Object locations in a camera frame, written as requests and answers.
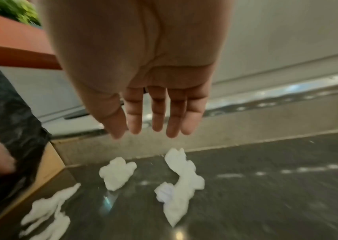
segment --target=wooden trim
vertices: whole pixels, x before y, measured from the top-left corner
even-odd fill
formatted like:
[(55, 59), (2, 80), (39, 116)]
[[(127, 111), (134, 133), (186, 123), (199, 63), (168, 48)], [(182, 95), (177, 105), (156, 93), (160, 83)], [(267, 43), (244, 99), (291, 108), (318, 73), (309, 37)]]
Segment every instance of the wooden trim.
[(0, 66), (61, 69), (42, 29), (1, 16)]

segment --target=granite floor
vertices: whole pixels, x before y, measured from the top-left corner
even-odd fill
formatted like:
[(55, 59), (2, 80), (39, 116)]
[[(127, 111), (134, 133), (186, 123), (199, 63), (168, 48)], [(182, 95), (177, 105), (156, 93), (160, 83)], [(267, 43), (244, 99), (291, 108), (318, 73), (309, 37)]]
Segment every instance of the granite floor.
[(178, 176), (156, 156), (135, 159), (136, 172), (116, 192), (99, 178), (101, 165), (64, 170), (0, 220), (0, 239), (18, 239), (34, 200), (76, 182), (82, 187), (63, 206), (72, 222), (62, 240), (338, 239), (338, 133), (187, 156), (206, 187), (175, 228), (153, 190)]

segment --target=black marble surface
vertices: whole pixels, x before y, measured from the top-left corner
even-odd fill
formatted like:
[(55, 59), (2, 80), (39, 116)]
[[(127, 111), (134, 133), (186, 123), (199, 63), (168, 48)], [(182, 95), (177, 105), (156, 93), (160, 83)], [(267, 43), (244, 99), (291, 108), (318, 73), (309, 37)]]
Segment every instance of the black marble surface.
[(98, 176), (103, 164), (66, 169), (0, 220), (0, 239), (18, 238), (33, 200), (80, 182), (63, 206), (72, 222), (62, 240), (338, 240), (338, 169), (331, 166), (338, 164), (338, 133), (197, 151), (187, 158), (206, 187), (175, 228), (153, 191), (178, 176), (156, 156), (134, 160), (138, 168), (116, 192), (107, 191)]

